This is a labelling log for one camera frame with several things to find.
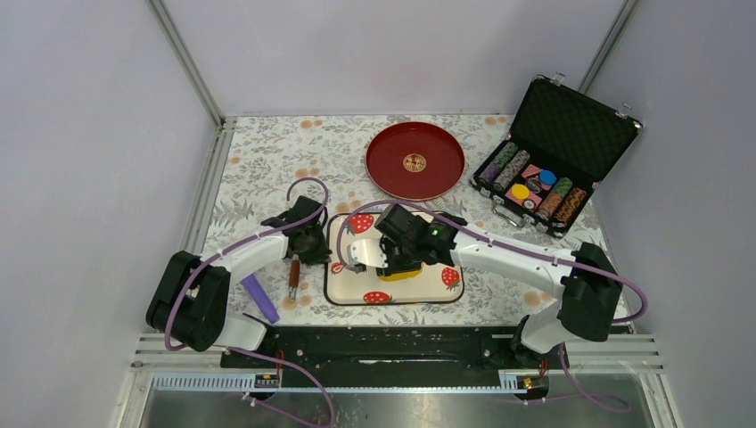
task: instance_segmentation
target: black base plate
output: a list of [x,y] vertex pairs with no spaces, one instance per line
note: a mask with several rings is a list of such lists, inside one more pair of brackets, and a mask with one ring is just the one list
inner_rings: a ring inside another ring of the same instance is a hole
[[[499,369],[538,369],[523,366],[512,355],[515,328],[279,326],[268,328],[258,352],[273,356],[282,350],[287,361],[305,367],[325,387],[500,386]],[[627,327],[615,330],[629,333]],[[547,357],[550,367],[560,367],[556,349]],[[274,366],[235,352],[224,355],[220,365]],[[284,368],[282,386],[313,385],[303,374]]]

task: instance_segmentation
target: yellow poker chip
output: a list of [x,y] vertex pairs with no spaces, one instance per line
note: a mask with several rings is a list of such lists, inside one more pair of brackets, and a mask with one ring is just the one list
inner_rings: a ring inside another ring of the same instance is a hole
[[514,196],[517,199],[525,199],[530,194],[530,190],[528,190],[527,187],[524,185],[513,185],[512,186],[512,196]]

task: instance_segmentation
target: wooden handle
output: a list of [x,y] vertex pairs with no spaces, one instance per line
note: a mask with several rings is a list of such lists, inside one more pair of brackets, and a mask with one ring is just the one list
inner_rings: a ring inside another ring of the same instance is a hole
[[300,286],[300,260],[292,260],[292,270],[289,272],[289,288]]

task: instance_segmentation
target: poker chip stack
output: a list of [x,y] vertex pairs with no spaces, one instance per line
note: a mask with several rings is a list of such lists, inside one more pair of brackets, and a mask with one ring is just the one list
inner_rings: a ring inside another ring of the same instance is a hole
[[481,172],[478,176],[478,183],[486,185],[497,177],[498,173],[504,168],[506,163],[510,161],[514,154],[517,153],[517,144],[513,142],[507,143],[501,152],[499,152],[494,160]]
[[567,193],[572,188],[572,180],[567,177],[562,177],[556,182],[554,188],[551,189],[548,196],[538,207],[536,215],[544,220],[548,220],[553,214],[562,200],[567,197]]
[[554,219],[562,223],[567,223],[567,221],[572,218],[572,215],[575,214],[575,211],[578,210],[580,204],[583,203],[583,200],[585,198],[585,190],[579,189],[577,187],[570,190],[570,194],[567,195],[567,199],[564,200],[564,204],[559,208],[559,211],[556,212]]
[[517,152],[517,154],[514,155],[514,158],[506,164],[504,170],[501,171],[501,174],[499,174],[496,180],[494,180],[494,190],[502,192],[512,182],[514,176],[520,172],[522,167],[528,163],[529,159],[530,153],[525,152],[524,150]]

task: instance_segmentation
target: glass surface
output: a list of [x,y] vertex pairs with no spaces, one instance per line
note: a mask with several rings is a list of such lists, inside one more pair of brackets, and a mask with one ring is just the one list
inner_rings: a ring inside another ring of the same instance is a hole
[[[573,393],[563,375],[550,376],[549,396]],[[584,374],[588,391],[617,395],[632,404],[628,414],[614,414],[587,399],[565,399],[546,405],[503,403],[507,394],[336,393],[337,427],[605,427],[653,426],[645,396],[629,374]],[[241,394],[228,392],[153,391],[142,427],[301,427],[262,407],[251,407]],[[319,393],[281,393],[268,401],[314,423],[328,422],[328,406]]]

